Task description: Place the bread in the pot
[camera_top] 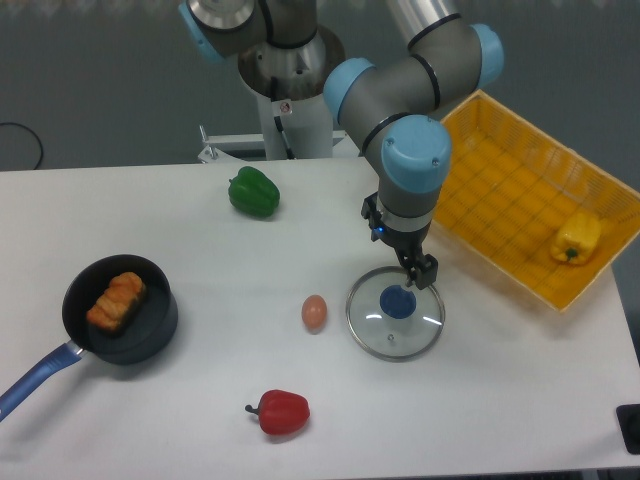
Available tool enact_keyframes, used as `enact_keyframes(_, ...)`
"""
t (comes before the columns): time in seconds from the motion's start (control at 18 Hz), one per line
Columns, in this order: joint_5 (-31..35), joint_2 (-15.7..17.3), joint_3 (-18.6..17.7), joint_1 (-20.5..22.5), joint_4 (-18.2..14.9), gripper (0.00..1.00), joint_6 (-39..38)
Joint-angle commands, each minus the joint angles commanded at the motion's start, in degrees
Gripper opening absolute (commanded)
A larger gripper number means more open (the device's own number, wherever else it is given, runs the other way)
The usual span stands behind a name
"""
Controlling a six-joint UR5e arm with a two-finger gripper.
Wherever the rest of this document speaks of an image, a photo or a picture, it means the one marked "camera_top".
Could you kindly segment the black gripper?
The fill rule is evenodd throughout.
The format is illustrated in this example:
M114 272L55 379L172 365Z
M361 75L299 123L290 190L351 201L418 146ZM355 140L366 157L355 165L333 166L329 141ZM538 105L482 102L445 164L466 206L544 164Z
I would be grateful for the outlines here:
M432 286L438 274L438 261L431 254L424 254L422 244L430 225L410 232L398 231L388 225L377 227L377 237L396 254L398 262L407 276L406 284L415 284L418 289Z

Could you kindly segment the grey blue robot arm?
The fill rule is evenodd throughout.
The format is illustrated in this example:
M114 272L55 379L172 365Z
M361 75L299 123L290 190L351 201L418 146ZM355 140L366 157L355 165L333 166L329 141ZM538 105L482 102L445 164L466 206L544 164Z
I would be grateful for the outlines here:
M259 111L268 159L320 158L341 127L379 179L364 200L371 237L396 252L419 289L437 276L423 252L452 141L432 113L494 81L497 34L451 1L392 1L407 54L386 68L347 58L313 1L183 1L180 15L209 61L235 58Z

